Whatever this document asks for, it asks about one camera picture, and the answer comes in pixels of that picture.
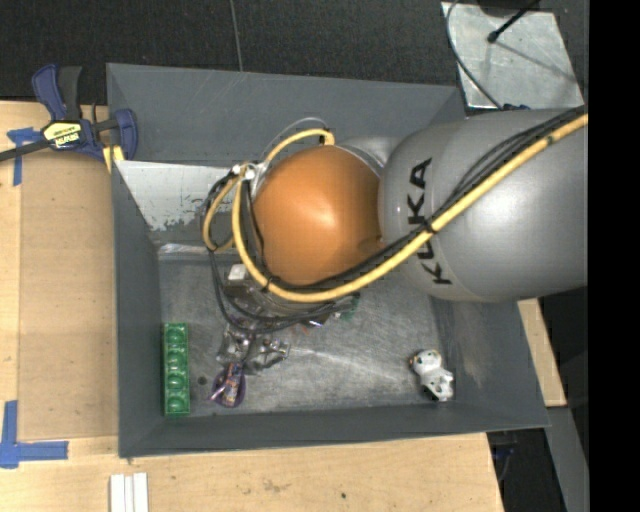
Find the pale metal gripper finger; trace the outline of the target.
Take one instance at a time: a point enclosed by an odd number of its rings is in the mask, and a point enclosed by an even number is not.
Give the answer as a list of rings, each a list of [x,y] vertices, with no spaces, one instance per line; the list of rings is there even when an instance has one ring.
[[[231,324],[227,324],[216,353],[219,364],[244,363],[252,345],[252,336]]]
[[[248,352],[248,372],[260,373],[289,356],[291,345],[280,339],[264,338],[256,340]]]

